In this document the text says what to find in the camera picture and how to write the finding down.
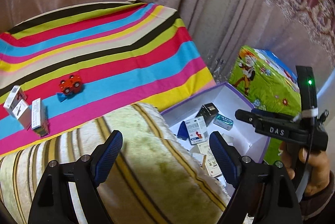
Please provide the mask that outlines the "person's right hand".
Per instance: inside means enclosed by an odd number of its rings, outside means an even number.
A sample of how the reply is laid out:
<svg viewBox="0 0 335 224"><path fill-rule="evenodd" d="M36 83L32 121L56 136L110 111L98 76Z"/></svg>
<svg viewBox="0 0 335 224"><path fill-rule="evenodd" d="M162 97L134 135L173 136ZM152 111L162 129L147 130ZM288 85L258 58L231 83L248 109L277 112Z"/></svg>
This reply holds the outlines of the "person's right hand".
<svg viewBox="0 0 335 224"><path fill-rule="evenodd" d="M295 177L295 171L291 168L292 158L287 151L287 144L282 142L279 149L282 152L281 160L292 180ZM325 151L310 153L308 164L312 167L312 170L304 193L306 196L313 196L324 190L330 182L330 163L328 155Z"/></svg>

